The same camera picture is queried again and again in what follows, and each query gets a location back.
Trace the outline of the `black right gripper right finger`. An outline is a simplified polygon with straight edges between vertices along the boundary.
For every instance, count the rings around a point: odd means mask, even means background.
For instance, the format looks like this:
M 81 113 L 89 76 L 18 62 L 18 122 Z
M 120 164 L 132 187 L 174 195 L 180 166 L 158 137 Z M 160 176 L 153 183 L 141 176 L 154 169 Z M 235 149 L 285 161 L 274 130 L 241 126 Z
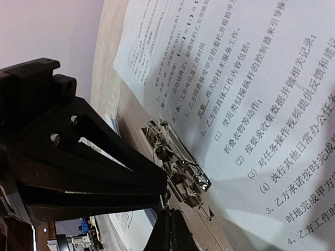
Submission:
M 171 211 L 172 250 L 199 251 L 180 210 Z

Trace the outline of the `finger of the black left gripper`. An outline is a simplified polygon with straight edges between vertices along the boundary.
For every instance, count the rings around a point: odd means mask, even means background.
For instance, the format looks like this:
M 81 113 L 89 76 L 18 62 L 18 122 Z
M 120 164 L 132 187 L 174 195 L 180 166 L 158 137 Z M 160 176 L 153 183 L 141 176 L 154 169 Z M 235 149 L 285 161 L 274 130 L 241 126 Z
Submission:
M 16 186 L 28 215 L 38 223 L 147 209 L 158 204 L 167 182 L 32 180 L 16 181 Z

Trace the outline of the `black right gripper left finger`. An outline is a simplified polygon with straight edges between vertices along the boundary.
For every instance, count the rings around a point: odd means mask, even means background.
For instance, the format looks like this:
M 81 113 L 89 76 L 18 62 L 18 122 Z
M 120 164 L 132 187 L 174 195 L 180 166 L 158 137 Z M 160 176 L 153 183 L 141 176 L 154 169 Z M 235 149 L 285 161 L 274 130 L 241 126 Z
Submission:
M 169 207 L 163 209 L 157 218 L 144 251 L 172 250 L 172 215 Z

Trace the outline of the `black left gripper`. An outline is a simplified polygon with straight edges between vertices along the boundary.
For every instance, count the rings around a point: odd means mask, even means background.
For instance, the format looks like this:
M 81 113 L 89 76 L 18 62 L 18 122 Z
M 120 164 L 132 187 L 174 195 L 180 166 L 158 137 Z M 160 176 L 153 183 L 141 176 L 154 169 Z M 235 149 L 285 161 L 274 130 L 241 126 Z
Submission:
M 1 216 L 40 224 L 30 216 L 17 180 L 90 195 L 164 194 L 165 171 L 127 144 L 84 99 L 73 99 L 77 81 L 54 74 L 58 68 L 59 61 L 39 58 L 1 69 Z

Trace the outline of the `brown plastic folder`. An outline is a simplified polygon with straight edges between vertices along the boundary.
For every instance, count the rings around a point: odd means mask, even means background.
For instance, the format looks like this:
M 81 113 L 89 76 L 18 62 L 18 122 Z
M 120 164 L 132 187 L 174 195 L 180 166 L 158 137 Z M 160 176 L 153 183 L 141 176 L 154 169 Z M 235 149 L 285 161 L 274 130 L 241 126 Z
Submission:
M 101 116 L 113 115 L 118 121 L 122 138 L 151 159 L 152 151 L 141 132 L 150 116 L 113 67 L 127 6 L 128 1 L 103 3 L 93 64 L 91 106 Z M 169 205 L 183 212 L 187 226 L 200 250 L 232 250 L 216 218 L 205 220 L 187 205 L 179 203 L 175 196 L 171 196 Z

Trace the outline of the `metal folder clip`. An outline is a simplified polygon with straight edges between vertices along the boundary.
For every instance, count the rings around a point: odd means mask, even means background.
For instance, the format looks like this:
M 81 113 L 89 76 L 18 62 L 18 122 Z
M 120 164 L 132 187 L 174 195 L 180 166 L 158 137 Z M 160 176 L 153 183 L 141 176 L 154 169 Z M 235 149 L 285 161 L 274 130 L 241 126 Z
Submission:
M 174 194 L 179 203 L 211 221 L 214 213 L 205 201 L 211 181 L 177 133 L 163 116 L 157 122 L 149 120 L 140 132 L 152 150 L 154 163 L 167 173 L 167 194 Z

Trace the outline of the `white paper stack remainder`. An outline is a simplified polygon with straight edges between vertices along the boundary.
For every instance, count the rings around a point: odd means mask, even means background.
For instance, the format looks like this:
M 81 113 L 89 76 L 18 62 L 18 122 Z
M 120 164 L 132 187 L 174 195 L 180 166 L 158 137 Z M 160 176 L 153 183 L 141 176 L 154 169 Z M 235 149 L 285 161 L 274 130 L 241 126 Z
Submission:
M 334 1 L 130 1 L 114 68 L 237 250 L 334 250 Z

